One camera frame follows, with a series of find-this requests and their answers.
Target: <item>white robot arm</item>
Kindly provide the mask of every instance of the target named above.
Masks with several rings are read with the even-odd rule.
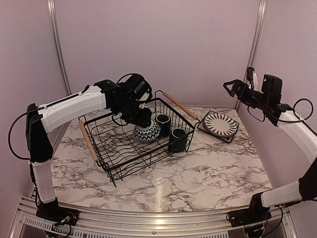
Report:
[[[103,80],[55,102],[39,107],[35,104],[28,106],[27,112],[23,115],[27,115],[26,139],[30,152],[31,178],[36,187],[36,200],[40,201],[36,202],[37,216],[60,222],[72,214],[72,225],[74,225],[77,217],[74,214],[78,212],[58,205],[51,175],[53,148],[47,137],[48,133],[73,119],[106,108],[114,114],[120,113],[121,118],[127,123],[142,127],[150,125],[151,110],[143,108],[142,105],[151,99],[152,89],[143,76],[136,73],[125,76],[128,75],[131,76],[125,82],[114,83]],[[10,134],[14,123],[9,131],[11,150]]]
[[[253,87],[254,75],[254,68],[250,67],[247,69],[247,80],[250,81],[250,85],[236,79],[224,83],[223,86],[232,97],[237,95],[238,100],[243,104],[262,110],[265,117],[295,141],[311,166],[298,181],[254,194],[249,208],[229,212],[227,218],[233,227],[260,222],[263,218],[271,218],[269,209],[272,206],[294,205],[317,197],[316,133],[289,105],[280,103],[282,90],[280,78],[265,74],[262,92],[259,92],[255,91]]]

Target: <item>white marble surface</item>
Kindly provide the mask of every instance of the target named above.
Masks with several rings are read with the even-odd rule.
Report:
[[[271,189],[263,164],[234,109],[189,109],[200,119],[210,109],[227,114],[240,122],[238,133],[228,144],[196,129],[187,154],[165,158],[123,181],[117,180],[117,187],[94,164],[78,121],[73,121],[52,160],[59,201],[125,211],[205,211],[247,205],[254,193]]]

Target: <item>black wire dish rack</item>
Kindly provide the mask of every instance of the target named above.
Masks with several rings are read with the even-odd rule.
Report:
[[[158,92],[198,122],[191,124],[176,109],[158,98]],[[155,98],[151,99],[145,107],[152,111],[152,119],[159,114],[167,114],[171,119],[171,130],[182,128],[187,134],[173,142],[169,142],[168,136],[157,138],[150,143],[141,143],[133,138],[134,125],[121,120],[120,114],[108,113],[89,120],[86,116],[79,118],[79,125],[93,160],[107,172],[114,186],[116,186],[116,180],[123,180],[124,177],[144,168],[150,168],[152,164],[166,157],[172,157],[173,152],[168,150],[172,143],[187,138],[185,151],[188,152],[195,127],[200,122],[191,111],[161,90],[155,92]]]

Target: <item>black and white plate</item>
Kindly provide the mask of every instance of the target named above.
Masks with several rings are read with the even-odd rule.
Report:
[[[208,114],[204,119],[204,126],[212,134],[220,137],[233,136],[238,130],[235,120],[221,113]]]

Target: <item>pink wall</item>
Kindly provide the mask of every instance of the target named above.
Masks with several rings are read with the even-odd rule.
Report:
[[[22,195],[31,189],[26,161],[13,157],[7,145],[12,121],[35,102],[65,96],[46,1],[0,1],[0,237],[8,235]],[[16,124],[12,143],[27,156],[25,118]]]
[[[316,12],[316,0],[269,0],[267,3],[263,37],[255,68],[261,79],[264,73],[283,79],[282,101],[290,105],[306,97],[317,106]],[[286,134],[268,121],[261,123],[253,119],[245,106],[241,107],[239,114],[255,142],[274,187],[303,176],[309,163]],[[308,120],[308,124],[317,130],[316,112]],[[315,238],[317,204],[304,202],[295,205],[291,207],[291,213],[299,238]]]
[[[73,91],[138,72],[186,105],[234,107],[222,84],[242,77],[259,1],[56,1]]]

